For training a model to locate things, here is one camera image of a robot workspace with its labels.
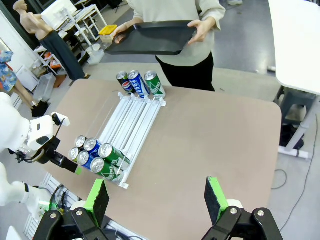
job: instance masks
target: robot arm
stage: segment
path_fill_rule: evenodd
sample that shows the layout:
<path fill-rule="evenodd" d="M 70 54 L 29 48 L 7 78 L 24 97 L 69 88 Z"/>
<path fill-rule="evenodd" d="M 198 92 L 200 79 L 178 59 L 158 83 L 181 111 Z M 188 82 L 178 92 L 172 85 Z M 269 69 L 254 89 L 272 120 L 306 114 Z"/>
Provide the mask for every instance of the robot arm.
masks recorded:
<path fill-rule="evenodd" d="M 0 152 L 10 149 L 17 155 L 18 162 L 49 161 L 73 173 L 78 165 L 56 152 L 60 140 L 54 136 L 54 125 L 69 126 L 67 116 L 53 112 L 29 121 L 14 108 L 11 98 L 0 92 Z"/>
<path fill-rule="evenodd" d="M 0 162 L 0 206 L 9 203 L 25 204 L 33 218 L 40 221 L 46 211 L 49 210 L 51 195 L 44 189 L 30 186 L 21 181 L 12 184 L 8 182 L 7 171 Z"/>

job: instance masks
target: black pants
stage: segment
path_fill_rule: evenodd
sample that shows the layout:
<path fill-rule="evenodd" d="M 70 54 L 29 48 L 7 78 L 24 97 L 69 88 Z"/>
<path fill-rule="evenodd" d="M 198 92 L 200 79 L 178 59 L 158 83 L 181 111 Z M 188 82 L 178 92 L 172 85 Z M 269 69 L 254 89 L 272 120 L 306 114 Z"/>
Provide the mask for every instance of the black pants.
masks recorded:
<path fill-rule="evenodd" d="M 56 31 L 50 32 L 40 43 L 59 59 L 72 81 L 85 78 L 86 74 L 74 53 Z"/>
<path fill-rule="evenodd" d="M 173 66 L 161 61 L 158 57 L 156 60 L 174 87 L 199 89 L 214 92 L 212 86 L 212 73 L 214 70 L 214 58 L 212 53 L 203 61 L 195 66 Z"/>

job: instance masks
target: plastic container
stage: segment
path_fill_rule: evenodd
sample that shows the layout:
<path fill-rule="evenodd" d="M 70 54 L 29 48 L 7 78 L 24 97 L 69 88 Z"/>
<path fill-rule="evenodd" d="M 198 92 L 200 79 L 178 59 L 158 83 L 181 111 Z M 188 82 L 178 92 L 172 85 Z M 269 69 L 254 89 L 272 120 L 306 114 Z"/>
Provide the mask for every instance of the plastic container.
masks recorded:
<path fill-rule="evenodd" d="M 103 43 L 111 44 L 113 38 L 111 37 L 111 34 L 117 29 L 117 25 L 108 25 L 105 26 L 100 32 L 100 39 Z"/>
<path fill-rule="evenodd" d="M 90 54 L 90 58 L 88 59 L 88 64 L 89 65 L 99 64 L 102 58 L 104 57 L 104 55 L 105 55 L 105 52 L 103 50 L 93 51 Z"/>
<path fill-rule="evenodd" d="M 39 84 L 34 91 L 33 98 L 38 101 L 47 102 L 54 90 L 55 82 L 56 77 L 53 73 L 40 77 Z"/>

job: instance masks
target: black tray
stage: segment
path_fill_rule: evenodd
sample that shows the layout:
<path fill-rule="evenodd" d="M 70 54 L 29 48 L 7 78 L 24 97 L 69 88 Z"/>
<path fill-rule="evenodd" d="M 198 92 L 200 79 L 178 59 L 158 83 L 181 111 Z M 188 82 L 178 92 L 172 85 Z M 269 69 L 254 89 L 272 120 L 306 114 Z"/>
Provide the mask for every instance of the black tray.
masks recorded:
<path fill-rule="evenodd" d="M 106 52 L 111 55 L 178 55 L 197 30 L 191 21 L 138 23 L 115 36 Z M 115 39 L 124 36 L 119 44 Z"/>

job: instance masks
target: hand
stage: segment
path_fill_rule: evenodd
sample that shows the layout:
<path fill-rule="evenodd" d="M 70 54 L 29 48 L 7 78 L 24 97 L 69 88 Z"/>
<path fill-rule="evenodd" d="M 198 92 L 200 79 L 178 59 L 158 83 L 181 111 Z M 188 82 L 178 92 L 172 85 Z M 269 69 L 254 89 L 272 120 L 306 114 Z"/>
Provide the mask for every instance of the hand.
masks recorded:
<path fill-rule="evenodd" d="M 188 42 L 188 45 L 203 42 L 208 32 L 217 24 L 213 17 L 208 17 L 205 21 L 194 20 L 188 24 L 188 27 L 196 27 L 196 35 Z"/>
<path fill-rule="evenodd" d="M 114 39 L 116 35 L 120 34 L 120 33 L 123 33 L 124 31 L 126 31 L 128 29 L 128 25 L 127 23 L 124 23 L 120 26 L 118 26 L 116 28 L 116 30 L 114 30 L 114 32 L 111 34 L 112 38 Z M 121 42 L 121 40 L 123 40 L 125 38 L 124 35 L 119 35 L 116 39 L 115 39 L 115 43 L 116 44 L 119 44 Z"/>

